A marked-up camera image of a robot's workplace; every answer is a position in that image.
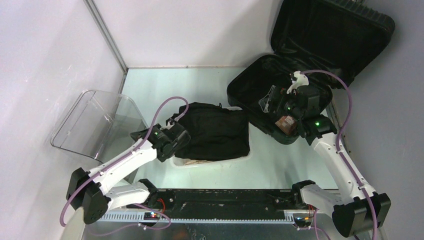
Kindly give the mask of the black ribbed hard-shell suitcase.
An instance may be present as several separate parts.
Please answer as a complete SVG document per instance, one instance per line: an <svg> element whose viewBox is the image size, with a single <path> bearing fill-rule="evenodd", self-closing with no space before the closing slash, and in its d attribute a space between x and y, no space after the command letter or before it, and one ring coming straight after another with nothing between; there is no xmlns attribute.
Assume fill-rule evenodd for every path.
<svg viewBox="0 0 424 240"><path fill-rule="evenodd" d="M227 86L228 103L248 114L250 123L278 143L290 145L299 135L285 134L259 101L272 86L288 88L290 74L311 70L320 90L321 110L332 90L350 85L390 43L394 20L353 0L285 0L270 38L272 53L255 60Z"/></svg>

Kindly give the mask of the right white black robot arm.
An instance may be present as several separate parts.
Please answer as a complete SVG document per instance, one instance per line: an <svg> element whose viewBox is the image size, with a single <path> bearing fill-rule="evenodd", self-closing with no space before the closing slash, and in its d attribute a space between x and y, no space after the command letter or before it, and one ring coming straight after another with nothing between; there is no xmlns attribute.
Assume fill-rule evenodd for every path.
<svg viewBox="0 0 424 240"><path fill-rule="evenodd" d="M303 85L288 89L272 85L258 101L261 110L273 117L275 125L289 128L317 152L335 181L339 194L330 193L312 181L293 186L291 204L297 209L312 205L332 218L345 238L383 226L391 207L386 193L377 193L359 172L338 139L333 122L322 114L320 91Z"/></svg>

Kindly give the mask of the beige cloth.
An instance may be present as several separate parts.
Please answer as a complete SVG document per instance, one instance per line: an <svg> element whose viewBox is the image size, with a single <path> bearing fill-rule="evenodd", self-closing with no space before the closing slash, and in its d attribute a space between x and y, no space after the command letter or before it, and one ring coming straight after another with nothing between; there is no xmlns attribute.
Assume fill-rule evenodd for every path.
<svg viewBox="0 0 424 240"><path fill-rule="evenodd" d="M210 161L210 160L186 159L183 165L184 166L189 166L189 165L207 164L207 163L213 163L213 161Z"/></svg>

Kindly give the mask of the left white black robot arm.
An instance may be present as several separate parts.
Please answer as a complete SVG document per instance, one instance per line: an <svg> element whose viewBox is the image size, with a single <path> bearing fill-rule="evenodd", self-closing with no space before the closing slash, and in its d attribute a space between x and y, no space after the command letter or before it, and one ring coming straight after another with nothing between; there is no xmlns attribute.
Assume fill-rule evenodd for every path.
<svg viewBox="0 0 424 240"><path fill-rule="evenodd" d="M86 225L100 220L110 210L128 205L156 206L156 187L148 180L117 184L147 163L170 159L191 139L189 132L177 122L165 127L156 124L130 136L135 143L115 158L88 171L80 167L71 174L66 199L74 210L83 209Z"/></svg>

